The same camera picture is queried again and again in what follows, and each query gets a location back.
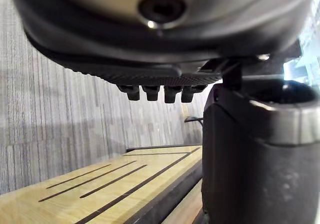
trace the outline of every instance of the wood floor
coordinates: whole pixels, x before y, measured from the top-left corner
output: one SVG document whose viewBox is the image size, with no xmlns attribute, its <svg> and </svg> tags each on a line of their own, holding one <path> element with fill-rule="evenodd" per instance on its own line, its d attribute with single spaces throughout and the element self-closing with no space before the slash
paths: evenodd
<svg viewBox="0 0 320 224">
<path fill-rule="evenodd" d="M 191 104 L 129 102 L 116 86 L 64 69 L 27 42 L 11 0 L 0 0 L 0 194 L 138 146 L 201 142 L 209 88 Z"/>
<path fill-rule="evenodd" d="M 138 223 L 161 198 L 173 202 L 174 198 L 160 196 L 177 181 L 190 182 L 182 175 L 199 168 L 201 157 L 201 146 L 134 150 L 0 196 L 1 223 Z M 165 223 L 192 223 L 202 207 L 199 189 L 200 183 Z M 182 221 L 179 212 L 184 209 L 191 216 L 184 214 Z M 163 218 L 156 216 L 139 223 L 160 223 Z"/>
</svg>

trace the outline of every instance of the black plastic housing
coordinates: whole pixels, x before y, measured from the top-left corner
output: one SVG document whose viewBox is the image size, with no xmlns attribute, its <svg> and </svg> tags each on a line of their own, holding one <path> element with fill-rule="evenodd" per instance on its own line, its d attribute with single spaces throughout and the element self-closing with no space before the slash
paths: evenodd
<svg viewBox="0 0 320 224">
<path fill-rule="evenodd" d="M 202 198 L 210 223 L 315 223 L 317 93 L 283 80 L 244 81 L 240 91 L 215 85 L 203 120 Z"/>
</svg>

